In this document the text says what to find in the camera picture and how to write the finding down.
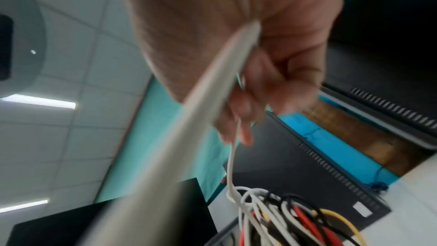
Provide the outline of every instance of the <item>fluorescent light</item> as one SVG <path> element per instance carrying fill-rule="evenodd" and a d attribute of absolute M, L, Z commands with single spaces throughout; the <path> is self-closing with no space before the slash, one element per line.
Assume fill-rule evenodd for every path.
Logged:
<path fill-rule="evenodd" d="M 34 96 L 27 96 L 21 94 L 13 94 L 11 96 L 2 98 L 3 101 L 8 102 L 16 102 L 16 103 L 24 103 L 24 104 L 32 104 L 32 105 L 41 105 L 41 106 L 49 106 L 49 107 L 58 107 L 58 108 L 67 108 L 67 109 L 75 109 L 76 103 L 61 101 L 55 99 L 48 98 L 40 98 Z"/>
<path fill-rule="evenodd" d="M 46 200 L 30 202 L 30 203 L 21 204 L 21 205 L 12 205 L 10 207 L 0 208 L 0 213 L 4 213 L 4 212 L 8 212 L 8 211 L 13 211 L 13 210 L 21 210 L 21 209 L 25 209 L 25 208 L 34 207 L 34 206 L 37 206 L 37 205 L 44 205 L 44 204 L 47 204 L 48 202 L 49 202 L 49 200 L 46 199 Z"/>

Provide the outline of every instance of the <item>white ceiling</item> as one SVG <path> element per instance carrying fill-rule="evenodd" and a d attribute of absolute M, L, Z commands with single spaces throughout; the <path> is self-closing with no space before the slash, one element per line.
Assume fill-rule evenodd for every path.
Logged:
<path fill-rule="evenodd" d="M 0 245 L 16 223 L 91 204 L 151 78 L 122 0 L 38 0 L 47 52 L 20 94 L 76 110 L 0 101 Z"/>

